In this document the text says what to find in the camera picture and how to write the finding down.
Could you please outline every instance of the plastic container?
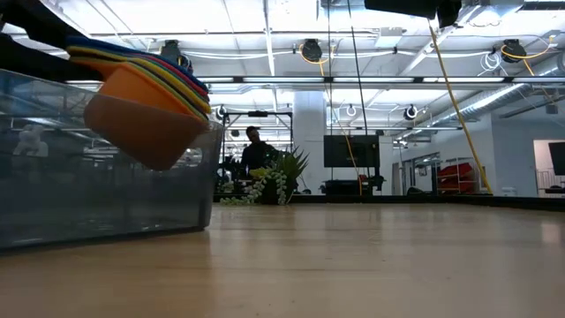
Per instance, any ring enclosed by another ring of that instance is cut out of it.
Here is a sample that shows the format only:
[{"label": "plastic container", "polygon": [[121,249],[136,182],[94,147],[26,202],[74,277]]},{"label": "plastic container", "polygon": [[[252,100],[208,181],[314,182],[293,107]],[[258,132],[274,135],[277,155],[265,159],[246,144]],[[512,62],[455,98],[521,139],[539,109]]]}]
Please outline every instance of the plastic container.
[{"label": "plastic container", "polygon": [[83,120],[93,99],[137,104],[3,70],[0,90],[0,249],[208,226],[221,125],[155,171]]}]

